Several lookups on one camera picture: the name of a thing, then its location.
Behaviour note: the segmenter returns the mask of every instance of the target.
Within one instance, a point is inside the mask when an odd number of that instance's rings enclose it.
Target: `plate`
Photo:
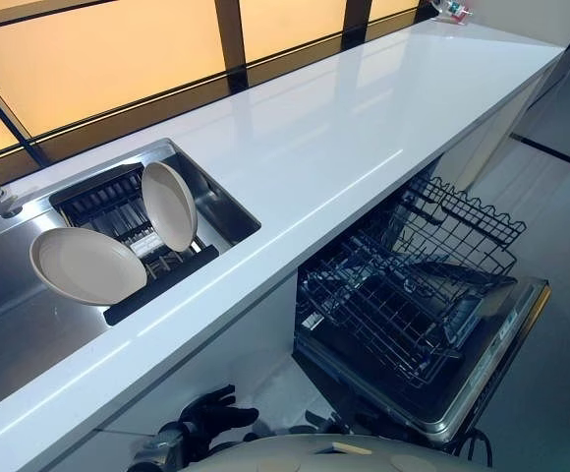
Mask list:
[[[139,258],[114,239],[84,228],[53,228],[29,247],[36,275],[55,292],[87,305],[113,305],[147,283]]]
[[[183,178],[169,165],[152,162],[143,171],[141,187],[147,217],[160,239],[174,251],[185,251],[196,238],[198,214]]]

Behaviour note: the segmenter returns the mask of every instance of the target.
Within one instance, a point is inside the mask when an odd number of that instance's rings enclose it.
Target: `white countertop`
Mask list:
[[[0,402],[0,471],[37,470],[208,339],[562,52],[427,21],[21,179],[170,138],[261,223]]]

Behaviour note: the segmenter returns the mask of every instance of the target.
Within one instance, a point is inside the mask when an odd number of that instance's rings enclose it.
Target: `sink basin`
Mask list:
[[[23,209],[18,214],[9,219],[0,217],[0,401],[112,328],[104,318],[108,307],[83,305],[54,293],[31,268],[29,245],[33,239],[47,229],[67,226],[54,207],[56,199],[73,194],[74,189],[90,187],[89,182],[109,171],[153,161],[171,165],[187,182],[196,200],[197,241],[201,247],[212,246],[213,253],[221,255],[260,228],[168,140],[113,159],[21,202]],[[128,305],[128,309],[138,306]]]

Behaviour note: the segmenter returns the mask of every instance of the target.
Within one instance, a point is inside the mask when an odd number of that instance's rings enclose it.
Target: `open dishwasher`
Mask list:
[[[445,448],[477,423],[550,289],[509,275],[523,222],[429,173],[300,267],[295,358]]]

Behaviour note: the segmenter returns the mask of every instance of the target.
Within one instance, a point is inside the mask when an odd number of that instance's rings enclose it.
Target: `white cabinet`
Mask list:
[[[475,130],[449,149],[440,159],[434,175],[460,190],[470,186],[488,161],[496,157],[500,144],[508,137],[546,75],[548,71],[518,91]]]
[[[178,419],[198,396],[227,384],[236,386],[238,398],[250,396],[292,352],[295,305],[293,273],[50,471],[123,472],[145,435]]]

